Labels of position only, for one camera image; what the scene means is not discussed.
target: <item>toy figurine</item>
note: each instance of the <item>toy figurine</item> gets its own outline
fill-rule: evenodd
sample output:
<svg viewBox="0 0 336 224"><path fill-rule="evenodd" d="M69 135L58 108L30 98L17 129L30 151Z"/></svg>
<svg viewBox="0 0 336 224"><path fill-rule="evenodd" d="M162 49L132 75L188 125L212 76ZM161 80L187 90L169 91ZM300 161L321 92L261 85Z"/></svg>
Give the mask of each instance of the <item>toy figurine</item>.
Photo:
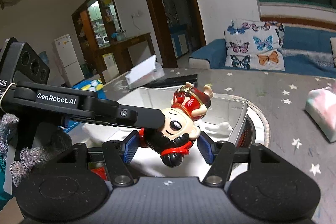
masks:
<svg viewBox="0 0 336 224"><path fill-rule="evenodd" d="M209 86L204 86L204 92L201 92L186 83L174 93L172 107L162 110L166 117L164 125L158 130L142 128L139 131L140 146L159 153L168 167L179 166L201 134L194 121L205 116L212 96Z"/></svg>

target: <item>white refrigerator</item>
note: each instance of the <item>white refrigerator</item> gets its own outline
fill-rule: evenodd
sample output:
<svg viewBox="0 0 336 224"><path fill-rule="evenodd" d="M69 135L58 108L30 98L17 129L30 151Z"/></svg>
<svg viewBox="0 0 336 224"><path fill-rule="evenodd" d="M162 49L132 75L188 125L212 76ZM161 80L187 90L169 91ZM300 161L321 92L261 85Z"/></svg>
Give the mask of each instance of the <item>white refrigerator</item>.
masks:
<svg viewBox="0 0 336 224"><path fill-rule="evenodd" d="M55 39L52 47L56 57L56 65L66 84L72 87L84 80L70 35L66 34Z"/></svg>

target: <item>gray tabletop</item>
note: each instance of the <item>gray tabletop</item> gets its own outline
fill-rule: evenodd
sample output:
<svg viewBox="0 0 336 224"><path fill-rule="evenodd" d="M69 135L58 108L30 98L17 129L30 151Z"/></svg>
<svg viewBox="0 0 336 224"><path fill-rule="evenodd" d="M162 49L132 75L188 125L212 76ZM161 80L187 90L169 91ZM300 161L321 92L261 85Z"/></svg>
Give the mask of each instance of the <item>gray tabletop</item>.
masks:
<svg viewBox="0 0 336 224"><path fill-rule="evenodd" d="M165 69L167 78L191 74L198 75L199 86L210 84L214 93L244 97L261 109L270 126L269 148L312 177L321 189L313 220L336 223L336 143L329 143L304 111L308 92L327 87L333 80L263 71ZM119 100L129 92L124 75L104 90L110 100ZM297 139L302 144L299 148L293 145ZM320 165L320 173L310 172L312 164Z"/></svg>

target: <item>silver bolt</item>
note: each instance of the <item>silver bolt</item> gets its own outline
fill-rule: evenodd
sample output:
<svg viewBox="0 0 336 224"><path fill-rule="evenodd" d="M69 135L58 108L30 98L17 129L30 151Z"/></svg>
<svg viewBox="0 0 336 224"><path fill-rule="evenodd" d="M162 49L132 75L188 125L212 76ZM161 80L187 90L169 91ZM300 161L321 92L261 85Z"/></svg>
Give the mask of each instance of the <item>silver bolt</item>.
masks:
<svg viewBox="0 0 336 224"><path fill-rule="evenodd" d="M121 175L121 176L117 176L114 179L114 181L118 184L124 185L124 184L129 183L131 181L131 179L128 176Z"/></svg>
<svg viewBox="0 0 336 224"><path fill-rule="evenodd" d="M220 184L222 181L222 178L219 176L209 176L206 179L206 182L212 185Z"/></svg>

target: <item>blue gripper pad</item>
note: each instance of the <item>blue gripper pad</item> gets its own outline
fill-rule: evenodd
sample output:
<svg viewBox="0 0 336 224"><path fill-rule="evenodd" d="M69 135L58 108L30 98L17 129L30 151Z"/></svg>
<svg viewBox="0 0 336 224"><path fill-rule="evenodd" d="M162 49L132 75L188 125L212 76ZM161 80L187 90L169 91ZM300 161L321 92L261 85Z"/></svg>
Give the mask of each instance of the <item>blue gripper pad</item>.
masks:
<svg viewBox="0 0 336 224"><path fill-rule="evenodd" d="M213 163L211 146L210 143L202 136L202 134L197 139L197 148L201 152L202 157L205 159L205 162L211 165Z"/></svg>
<svg viewBox="0 0 336 224"><path fill-rule="evenodd" d="M125 144L124 163L130 164L136 151L139 148L139 133L135 133L130 140Z"/></svg>

